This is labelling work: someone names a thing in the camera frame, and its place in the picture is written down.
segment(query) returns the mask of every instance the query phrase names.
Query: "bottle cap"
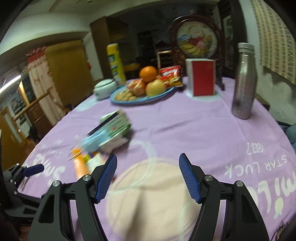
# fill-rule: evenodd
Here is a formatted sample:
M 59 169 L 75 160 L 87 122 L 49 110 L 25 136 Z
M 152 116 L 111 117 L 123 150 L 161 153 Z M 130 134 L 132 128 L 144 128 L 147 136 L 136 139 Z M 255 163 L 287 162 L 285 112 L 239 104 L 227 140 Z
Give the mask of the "bottle cap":
M 249 43 L 238 43 L 237 44 L 239 53 L 249 53 L 255 55 L 255 47 Z

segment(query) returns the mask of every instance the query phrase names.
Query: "fruit plate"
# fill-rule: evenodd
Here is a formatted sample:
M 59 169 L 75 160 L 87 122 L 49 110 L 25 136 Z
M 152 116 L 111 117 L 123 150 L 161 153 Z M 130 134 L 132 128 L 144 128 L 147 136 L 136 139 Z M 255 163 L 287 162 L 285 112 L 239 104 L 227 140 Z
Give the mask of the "fruit plate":
M 153 96 L 153 97 L 140 97 L 137 100 L 131 100 L 131 101 L 118 101 L 115 100 L 115 95 L 118 92 L 123 91 L 126 88 L 126 86 L 123 86 L 121 88 L 119 88 L 118 90 L 116 90 L 115 92 L 113 92 L 113 94 L 110 96 L 110 101 L 114 104 L 119 104 L 119 105 L 135 105 L 135 104 L 147 104 L 147 103 L 151 103 L 154 102 L 156 100 L 162 99 L 163 97 L 166 97 L 168 94 L 172 93 L 175 90 L 175 87 L 171 87 L 168 88 L 165 92 L 163 92 L 162 94 Z

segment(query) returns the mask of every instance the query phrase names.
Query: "red and white box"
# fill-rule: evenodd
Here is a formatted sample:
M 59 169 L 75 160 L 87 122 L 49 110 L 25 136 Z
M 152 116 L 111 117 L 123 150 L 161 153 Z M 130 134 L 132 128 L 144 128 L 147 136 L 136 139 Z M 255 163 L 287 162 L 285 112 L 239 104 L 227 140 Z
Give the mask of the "red and white box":
M 186 59 L 188 90 L 193 96 L 215 95 L 216 64 L 207 58 Z

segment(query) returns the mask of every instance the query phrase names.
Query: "water bottle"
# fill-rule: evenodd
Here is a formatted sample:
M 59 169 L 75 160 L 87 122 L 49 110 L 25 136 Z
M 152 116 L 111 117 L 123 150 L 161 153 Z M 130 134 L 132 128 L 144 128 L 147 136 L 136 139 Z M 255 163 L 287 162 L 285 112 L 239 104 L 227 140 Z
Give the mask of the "water bottle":
M 232 114 L 240 119 L 250 118 L 257 87 L 255 48 L 252 44 L 239 43 L 239 63 L 235 76 Z

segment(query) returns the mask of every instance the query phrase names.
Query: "apple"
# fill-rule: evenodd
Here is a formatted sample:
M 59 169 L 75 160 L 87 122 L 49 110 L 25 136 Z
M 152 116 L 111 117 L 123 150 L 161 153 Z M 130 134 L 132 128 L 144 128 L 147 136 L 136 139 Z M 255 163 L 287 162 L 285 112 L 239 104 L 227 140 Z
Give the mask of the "apple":
M 165 85 L 159 79 L 149 82 L 146 87 L 146 95 L 153 97 L 165 92 Z

